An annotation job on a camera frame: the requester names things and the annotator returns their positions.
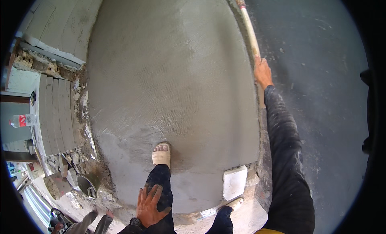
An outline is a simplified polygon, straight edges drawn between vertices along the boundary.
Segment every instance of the long wooden handle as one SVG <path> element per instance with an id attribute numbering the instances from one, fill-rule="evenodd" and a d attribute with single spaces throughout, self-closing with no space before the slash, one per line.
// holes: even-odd
<path id="1" fill-rule="evenodd" d="M 254 57 L 260 56 L 258 40 L 256 39 L 255 31 L 253 30 L 253 26 L 248 15 L 245 1 L 244 0 L 235 0 L 235 1 L 241 10 L 242 18 L 243 18 L 245 27 L 247 28 L 248 38 L 249 38 L 253 56 Z M 258 84 L 258 98 L 259 98 L 259 107 L 265 108 L 266 106 L 264 104 L 264 89 L 260 86 L 260 84 Z"/>

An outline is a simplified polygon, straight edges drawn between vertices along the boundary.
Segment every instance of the red label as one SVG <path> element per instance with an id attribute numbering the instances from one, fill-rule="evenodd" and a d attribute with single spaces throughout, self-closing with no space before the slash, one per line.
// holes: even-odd
<path id="1" fill-rule="evenodd" d="M 25 127 L 26 126 L 26 116 L 25 115 L 20 115 L 19 116 L 19 124 L 21 127 Z"/>
<path id="2" fill-rule="evenodd" d="M 31 163 L 31 164 L 28 164 L 29 168 L 31 169 L 31 171 L 33 171 L 35 168 L 34 168 L 34 164 Z"/>

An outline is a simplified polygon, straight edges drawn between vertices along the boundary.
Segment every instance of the cement-covered sleeve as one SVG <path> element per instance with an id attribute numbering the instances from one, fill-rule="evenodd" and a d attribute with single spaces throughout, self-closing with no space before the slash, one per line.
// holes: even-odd
<path id="1" fill-rule="evenodd" d="M 272 157 L 272 202 L 263 228 L 283 233 L 313 233 L 315 211 L 304 179 L 302 145 L 292 115 L 275 87 L 264 91 Z"/>

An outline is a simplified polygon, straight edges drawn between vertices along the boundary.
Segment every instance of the plastic water bottle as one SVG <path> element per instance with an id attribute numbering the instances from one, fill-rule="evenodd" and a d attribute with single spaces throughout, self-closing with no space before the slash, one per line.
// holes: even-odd
<path id="1" fill-rule="evenodd" d="M 25 114 L 25 115 L 13 115 L 12 119 L 9 120 L 9 124 L 13 127 L 25 127 L 32 126 L 36 124 L 35 114 Z"/>

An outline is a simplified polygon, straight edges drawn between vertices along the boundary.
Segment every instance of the wristwatch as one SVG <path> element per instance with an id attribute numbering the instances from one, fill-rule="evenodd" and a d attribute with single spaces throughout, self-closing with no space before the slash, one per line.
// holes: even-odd
<path id="1" fill-rule="evenodd" d="M 146 227 L 142 225 L 141 220 L 138 219 L 137 217 L 133 217 L 130 220 L 130 225 L 138 227 L 139 229 L 141 229 L 141 231 L 146 230 Z"/>

